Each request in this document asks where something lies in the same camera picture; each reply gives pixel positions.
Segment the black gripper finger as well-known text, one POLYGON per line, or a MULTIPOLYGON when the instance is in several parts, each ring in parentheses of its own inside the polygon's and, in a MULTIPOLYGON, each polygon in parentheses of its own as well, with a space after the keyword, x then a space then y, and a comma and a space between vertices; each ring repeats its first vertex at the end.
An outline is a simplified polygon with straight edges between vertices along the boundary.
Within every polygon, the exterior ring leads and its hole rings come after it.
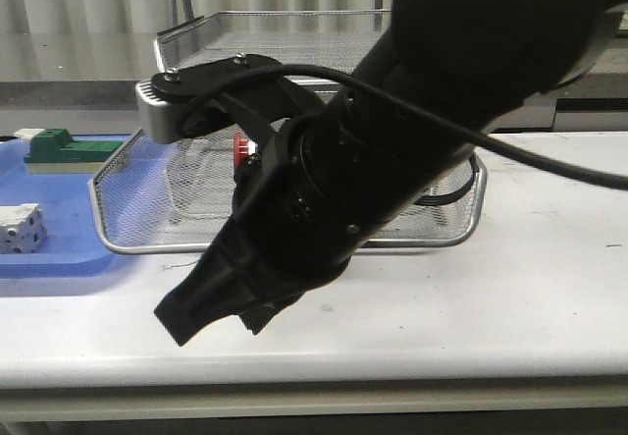
POLYGON ((253 335, 258 335, 276 315, 298 300, 299 295, 293 295, 284 299, 256 304, 241 312, 238 317, 248 331, 253 335))
POLYGON ((229 219, 189 274, 157 304, 154 315, 180 347, 207 325, 256 301, 248 289, 261 263, 243 227, 229 219))

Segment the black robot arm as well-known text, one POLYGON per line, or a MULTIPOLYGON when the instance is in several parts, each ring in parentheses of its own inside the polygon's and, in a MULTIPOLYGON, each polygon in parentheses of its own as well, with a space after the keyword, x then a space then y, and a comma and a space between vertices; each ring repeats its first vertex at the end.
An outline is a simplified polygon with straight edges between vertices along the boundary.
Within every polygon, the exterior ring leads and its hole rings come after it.
POLYGON ((466 159, 474 146, 623 190, 624 177, 488 138, 531 95, 584 75, 627 0, 392 0, 390 27, 346 75, 244 55, 152 78, 179 137, 236 124, 258 145, 232 215, 155 314, 183 345, 236 315, 259 332, 466 159))

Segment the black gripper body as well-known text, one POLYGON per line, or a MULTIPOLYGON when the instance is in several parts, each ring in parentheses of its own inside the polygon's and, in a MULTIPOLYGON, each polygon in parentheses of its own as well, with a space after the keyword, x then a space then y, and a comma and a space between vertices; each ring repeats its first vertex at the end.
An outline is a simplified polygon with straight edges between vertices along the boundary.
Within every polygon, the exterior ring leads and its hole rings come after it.
POLYGON ((238 245, 246 250, 237 282, 251 302, 291 299, 327 285, 346 269, 353 215, 334 185, 347 163, 338 116, 285 122, 254 136, 259 161, 239 162, 234 196, 238 245))

